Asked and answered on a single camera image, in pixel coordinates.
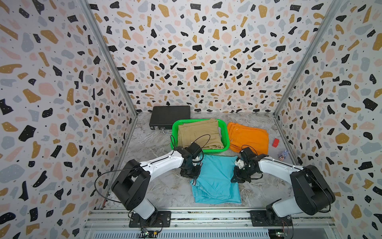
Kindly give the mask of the green plastic basket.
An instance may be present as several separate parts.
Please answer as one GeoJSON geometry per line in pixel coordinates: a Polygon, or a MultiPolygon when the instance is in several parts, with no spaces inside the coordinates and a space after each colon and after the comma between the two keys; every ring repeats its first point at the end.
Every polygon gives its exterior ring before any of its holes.
{"type": "MultiPolygon", "coordinates": [[[[176,121],[172,126],[172,136],[174,136],[174,138],[175,138],[175,146],[178,146],[178,126],[179,125],[182,125],[185,123],[202,121],[202,120],[208,120],[208,119],[182,119],[182,120],[176,121]]],[[[224,145],[224,149],[218,149],[218,150],[204,150],[204,149],[202,149],[205,153],[209,153],[209,154],[221,153],[221,152],[227,151],[229,146],[230,146],[230,142],[229,142],[229,138],[228,138],[227,124],[220,119],[217,119],[217,120],[218,120],[218,125],[220,128],[219,133],[221,136],[222,143],[224,145]]]]}

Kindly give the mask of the aluminium corner post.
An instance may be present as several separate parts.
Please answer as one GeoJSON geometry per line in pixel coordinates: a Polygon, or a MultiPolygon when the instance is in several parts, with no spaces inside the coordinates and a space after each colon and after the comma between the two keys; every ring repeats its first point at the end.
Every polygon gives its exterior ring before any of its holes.
{"type": "Polygon", "coordinates": [[[317,33],[315,34],[311,44],[308,46],[306,53],[304,54],[300,64],[297,66],[297,69],[294,72],[290,83],[286,87],[286,90],[285,90],[281,100],[279,101],[277,107],[276,107],[276,110],[273,114],[275,119],[277,119],[277,115],[282,111],[283,104],[288,99],[289,94],[293,90],[293,87],[296,85],[299,77],[303,73],[303,71],[304,71],[305,67],[307,66],[310,58],[315,53],[317,46],[320,44],[322,37],[324,36],[325,32],[327,31],[327,28],[330,26],[330,23],[331,23],[332,19],[335,17],[336,12],[341,7],[341,4],[342,4],[341,0],[332,1],[332,3],[330,4],[327,13],[326,13],[323,21],[321,22],[320,27],[318,28],[317,33]]]}
{"type": "Polygon", "coordinates": [[[111,56],[110,51],[108,49],[108,46],[103,39],[103,34],[100,30],[99,25],[97,24],[97,21],[93,15],[93,13],[92,13],[92,10],[89,6],[88,1],[79,0],[78,3],[81,7],[83,14],[85,15],[85,19],[87,20],[87,22],[90,25],[90,29],[94,33],[94,37],[95,37],[95,40],[97,41],[97,43],[99,44],[100,51],[102,52],[106,63],[109,65],[110,70],[116,79],[117,85],[119,86],[121,93],[126,100],[129,112],[132,113],[134,118],[136,118],[138,116],[137,111],[134,108],[133,102],[132,102],[130,95],[129,95],[126,87],[125,87],[125,84],[122,80],[122,77],[121,77],[121,75],[120,75],[120,73],[116,67],[116,64],[115,64],[114,60],[112,59],[112,56],[111,56]]]}

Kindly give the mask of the teal pants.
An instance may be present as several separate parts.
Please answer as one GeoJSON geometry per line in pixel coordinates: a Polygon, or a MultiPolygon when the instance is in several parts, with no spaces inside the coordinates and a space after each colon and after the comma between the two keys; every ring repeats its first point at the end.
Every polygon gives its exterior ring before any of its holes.
{"type": "Polygon", "coordinates": [[[205,155],[200,175],[190,182],[196,203],[241,204],[238,183],[232,183],[237,156],[205,155]]]}

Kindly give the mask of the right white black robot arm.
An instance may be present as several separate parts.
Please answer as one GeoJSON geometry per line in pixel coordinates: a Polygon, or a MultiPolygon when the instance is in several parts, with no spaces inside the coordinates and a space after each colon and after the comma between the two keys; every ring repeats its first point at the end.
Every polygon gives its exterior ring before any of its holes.
{"type": "Polygon", "coordinates": [[[279,199],[266,207],[269,221],[305,213],[313,216],[328,213],[335,202],[335,195],[314,165],[297,166],[273,159],[266,154],[257,155],[251,147],[241,149],[235,161],[232,183],[256,180],[254,174],[271,174],[292,186],[293,196],[279,199]]]}

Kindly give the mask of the orange pants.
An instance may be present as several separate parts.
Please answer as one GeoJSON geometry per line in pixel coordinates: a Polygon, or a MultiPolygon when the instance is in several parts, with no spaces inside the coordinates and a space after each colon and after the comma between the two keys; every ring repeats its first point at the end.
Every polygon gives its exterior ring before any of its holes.
{"type": "Polygon", "coordinates": [[[266,130],[230,122],[227,126],[230,149],[239,153],[242,146],[249,145],[257,154],[268,154],[269,135],[266,130]]]}

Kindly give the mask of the left aluminium corner post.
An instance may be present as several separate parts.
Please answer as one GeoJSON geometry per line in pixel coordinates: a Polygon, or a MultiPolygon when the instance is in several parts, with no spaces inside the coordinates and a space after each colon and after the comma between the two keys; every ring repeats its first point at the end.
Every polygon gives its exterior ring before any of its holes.
{"type": "Polygon", "coordinates": [[[79,0],[78,3],[81,7],[83,14],[85,15],[85,19],[87,20],[87,22],[90,25],[90,29],[94,33],[94,37],[95,37],[95,40],[97,41],[97,43],[99,44],[100,51],[102,52],[106,63],[109,65],[110,70],[116,79],[117,85],[119,86],[121,93],[126,100],[129,112],[132,113],[134,118],[136,118],[138,116],[137,111],[134,108],[133,102],[132,102],[130,95],[129,95],[126,87],[125,87],[125,84],[122,80],[122,77],[121,77],[121,75],[120,75],[120,73],[116,67],[116,64],[115,64],[114,60],[112,59],[112,56],[111,56],[110,51],[108,49],[108,46],[103,39],[103,34],[100,30],[99,25],[97,24],[97,21],[93,15],[93,13],[92,13],[92,10],[89,6],[88,1],[79,0]]]}

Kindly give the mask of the right aluminium corner post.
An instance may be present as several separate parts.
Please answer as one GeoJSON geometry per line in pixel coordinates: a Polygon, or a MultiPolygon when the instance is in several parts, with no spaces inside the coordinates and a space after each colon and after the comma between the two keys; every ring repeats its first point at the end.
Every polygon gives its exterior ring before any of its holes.
{"type": "Polygon", "coordinates": [[[330,23],[331,23],[332,19],[335,17],[336,12],[341,7],[341,4],[342,4],[341,0],[332,1],[332,3],[330,4],[327,13],[326,13],[323,21],[321,22],[320,27],[318,28],[317,33],[315,34],[311,44],[308,46],[306,53],[304,54],[300,64],[297,66],[297,69],[294,72],[290,83],[286,87],[286,90],[285,90],[281,100],[279,101],[277,107],[276,107],[276,110],[273,114],[275,119],[277,119],[277,115],[282,111],[283,104],[288,99],[289,94],[293,90],[293,87],[296,85],[299,77],[303,73],[303,71],[304,71],[305,67],[307,66],[310,58],[315,53],[317,46],[320,44],[322,37],[324,36],[325,32],[327,31],[327,28],[330,26],[330,23]]]}

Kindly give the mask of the black flat box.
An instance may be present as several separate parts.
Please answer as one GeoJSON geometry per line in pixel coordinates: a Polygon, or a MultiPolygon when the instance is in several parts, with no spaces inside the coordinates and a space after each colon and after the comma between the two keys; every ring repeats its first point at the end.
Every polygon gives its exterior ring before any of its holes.
{"type": "Polygon", "coordinates": [[[190,118],[190,106],[155,106],[151,112],[149,126],[152,130],[172,129],[176,121],[190,118]]]}

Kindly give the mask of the tan pants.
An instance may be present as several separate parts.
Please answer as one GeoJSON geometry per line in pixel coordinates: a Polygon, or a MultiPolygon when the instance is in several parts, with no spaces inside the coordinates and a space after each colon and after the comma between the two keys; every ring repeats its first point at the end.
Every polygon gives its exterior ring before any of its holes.
{"type": "Polygon", "coordinates": [[[178,146],[188,147],[193,142],[204,150],[224,149],[218,120],[208,119],[178,126],[178,146]]]}

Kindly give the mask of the small red block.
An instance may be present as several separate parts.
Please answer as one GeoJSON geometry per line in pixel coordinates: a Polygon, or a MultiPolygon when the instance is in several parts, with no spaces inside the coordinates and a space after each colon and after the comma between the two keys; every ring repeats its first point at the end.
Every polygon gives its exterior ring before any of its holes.
{"type": "Polygon", "coordinates": [[[278,147],[278,145],[279,145],[279,143],[280,143],[280,140],[279,139],[274,139],[274,141],[273,141],[273,143],[272,143],[272,147],[274,147],[274,148],[277,148],[278,147]]]}

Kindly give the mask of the purple pants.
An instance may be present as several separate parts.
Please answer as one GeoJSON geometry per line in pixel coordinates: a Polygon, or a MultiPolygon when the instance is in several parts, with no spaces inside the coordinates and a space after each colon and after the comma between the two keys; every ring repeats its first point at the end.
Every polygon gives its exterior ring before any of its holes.
{"type": "Polygon", "coordinates": [[[184,150],[188,150],[188,147],[182,147],[182,146],[177,146],[174,148],[174,150],[181,150],[181,149],[184,149],[184,150]]]}

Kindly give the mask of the small purple toy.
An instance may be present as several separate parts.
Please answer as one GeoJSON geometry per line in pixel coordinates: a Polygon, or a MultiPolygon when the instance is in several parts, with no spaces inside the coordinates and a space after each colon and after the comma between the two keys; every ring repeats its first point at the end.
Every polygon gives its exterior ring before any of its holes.
{"type": "Polygon", "coordinates": [[[279,160],[283,161],[286,158],[288,158],[289,152],[287,150],[284,150],[283,152],[280,153],[279,155],[279,160]]]}

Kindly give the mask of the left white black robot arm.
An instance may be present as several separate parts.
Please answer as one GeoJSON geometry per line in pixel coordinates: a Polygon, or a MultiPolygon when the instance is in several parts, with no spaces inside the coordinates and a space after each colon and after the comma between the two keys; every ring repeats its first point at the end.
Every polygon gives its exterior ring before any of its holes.
{"type": "Polygon", "coordinates": [[[178,168],[182,177],[197,179],[202,167],[200,156],[203,155],[202,148],[193,142],[152,160],[137,162],[132,159],[120,171],[111,190],[126,210],[132,210],[146,222],[152,221],[158,210],[146,197],[150,182],[178,168]]]}

